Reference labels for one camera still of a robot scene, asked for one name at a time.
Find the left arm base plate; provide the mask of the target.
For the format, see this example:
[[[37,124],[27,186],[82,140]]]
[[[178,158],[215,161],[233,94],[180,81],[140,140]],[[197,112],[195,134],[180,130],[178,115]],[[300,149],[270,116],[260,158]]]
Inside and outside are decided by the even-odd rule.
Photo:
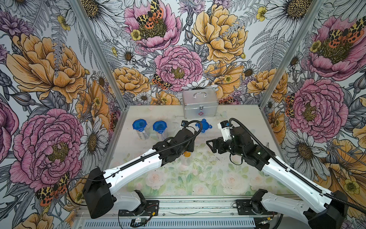
[[[134,211],[119,210],[119,217],[149,217],[157,216],[159,211],[159,200],[147,200],[146,203],[140,204]]]

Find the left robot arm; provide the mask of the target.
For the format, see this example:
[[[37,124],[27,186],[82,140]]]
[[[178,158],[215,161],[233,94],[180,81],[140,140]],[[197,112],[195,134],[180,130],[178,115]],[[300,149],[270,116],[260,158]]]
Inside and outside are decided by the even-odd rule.
[[[199,132],[182,128],[171,138],[160,141],[141,156],[112,169],[93,169],[83,188],[90,218],[104,216],[114,206],[133,215],[140,215],[147,201],[139,190],[121,192],[121,188],[137,177],[175,161],[185,152],[194,151]]]

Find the blue lid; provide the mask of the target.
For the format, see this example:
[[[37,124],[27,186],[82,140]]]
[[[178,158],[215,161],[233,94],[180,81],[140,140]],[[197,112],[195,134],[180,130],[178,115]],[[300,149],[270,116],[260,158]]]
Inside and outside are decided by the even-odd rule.
[[[167,123],[163,120],[156,121],[153,124],[153,130],[159,134],[162,134],[167,129]]]
[[[207,130],[212,129],[212,125],[207,122],[206,119],[202,119],[200,123],[195,124],[198,129],[201,129],[201,133],[205,133]]]
[[[143,132],[147,127],[147,122],[144,119],[138,119],[133,122],[132,127],[136,131]]]

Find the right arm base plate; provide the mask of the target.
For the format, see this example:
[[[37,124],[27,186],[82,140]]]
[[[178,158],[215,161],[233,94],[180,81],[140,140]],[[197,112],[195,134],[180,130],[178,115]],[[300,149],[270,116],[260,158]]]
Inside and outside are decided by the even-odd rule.
[[[238,215],[277,215],[277,212],[267,211],[259,202],[252,202],[250,199],[237,199],[234,207],[237,209]]]

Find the clear plastic cup back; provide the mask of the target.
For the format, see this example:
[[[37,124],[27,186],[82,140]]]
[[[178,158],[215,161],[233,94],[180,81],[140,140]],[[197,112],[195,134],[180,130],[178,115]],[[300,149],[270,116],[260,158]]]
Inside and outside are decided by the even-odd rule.
[[[189,166],[189,165],[192,164],[192,161],[193,161],[192,156],[185,157],[184,154],[181,156],[181,163],[182,163],[182,165]]]

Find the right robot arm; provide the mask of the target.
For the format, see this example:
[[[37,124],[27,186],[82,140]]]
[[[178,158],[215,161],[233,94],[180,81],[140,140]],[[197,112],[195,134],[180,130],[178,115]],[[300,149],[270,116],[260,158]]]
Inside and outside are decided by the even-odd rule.
[[[239,120],[231,118],[223,121],[218,128],[222,136],[206,143],[213,153],[240,156],[243,162],[275,178],[300,198],[284,198],[259,189],[250,200],[254,213],[277,212],[297,219],[312,229],[342,227],[348,211],[345,194],[331,192],[292,169]]]

